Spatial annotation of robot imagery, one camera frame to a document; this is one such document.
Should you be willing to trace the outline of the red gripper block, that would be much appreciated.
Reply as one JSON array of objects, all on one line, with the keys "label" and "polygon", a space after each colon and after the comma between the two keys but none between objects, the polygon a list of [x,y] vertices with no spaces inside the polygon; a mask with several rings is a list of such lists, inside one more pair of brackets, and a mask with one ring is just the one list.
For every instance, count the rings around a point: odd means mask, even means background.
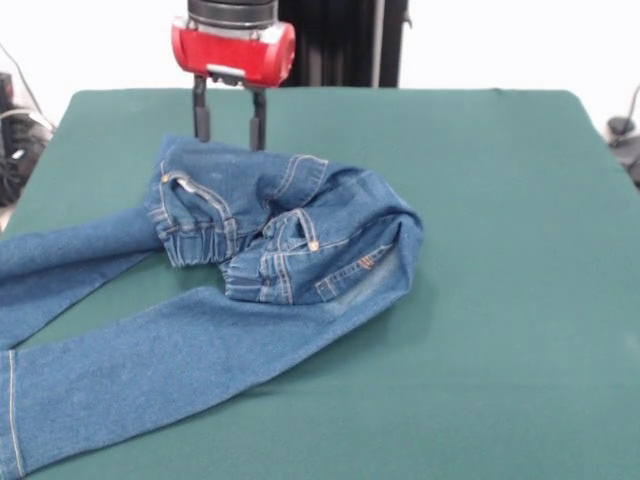
[{"label": "red gripper block", "polygon": [[263,88],[276,88],[289,76],[295,57],[294,27],[277,21],[263,29],[233,30],[176,19],[171,46],[178,66],[193,77],[194,136],[210,140],[210,111],[206,90],[209,80],[252,89],[250,148],[266,146],[267,97]]}]

